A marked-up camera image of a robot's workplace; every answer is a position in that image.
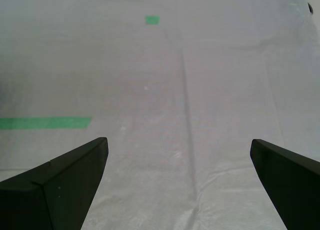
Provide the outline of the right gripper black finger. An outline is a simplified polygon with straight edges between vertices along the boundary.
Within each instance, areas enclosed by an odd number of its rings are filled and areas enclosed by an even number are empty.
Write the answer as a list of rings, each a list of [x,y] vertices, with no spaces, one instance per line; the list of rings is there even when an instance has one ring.
[[[2,230],[80,230],[109,149],[99,137],[0,183]]]
[[[262,139],[251,142],[250,158],[288,230],[320,228],[320,163]]]

